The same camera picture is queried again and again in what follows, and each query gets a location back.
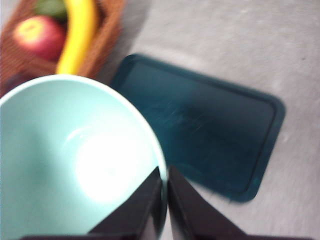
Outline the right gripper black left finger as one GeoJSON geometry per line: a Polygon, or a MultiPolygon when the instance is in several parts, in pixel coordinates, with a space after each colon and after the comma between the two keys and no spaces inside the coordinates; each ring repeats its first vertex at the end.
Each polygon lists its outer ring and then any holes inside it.
{"type": "Polygon", "coordinates": [[[92,240],[157,240],[163,225],[162,190],[160,171],[156,167],[88,236],[92,240]]]}

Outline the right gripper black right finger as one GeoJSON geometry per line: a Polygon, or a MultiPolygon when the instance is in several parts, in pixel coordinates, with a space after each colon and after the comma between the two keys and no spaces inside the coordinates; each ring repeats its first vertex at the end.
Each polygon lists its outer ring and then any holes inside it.
{"type": "Polygon", "coordinates": [[[174,166],[168,170],[167,187],[175,240],[234,240],[247,236],[204,200],[174,166]]]}

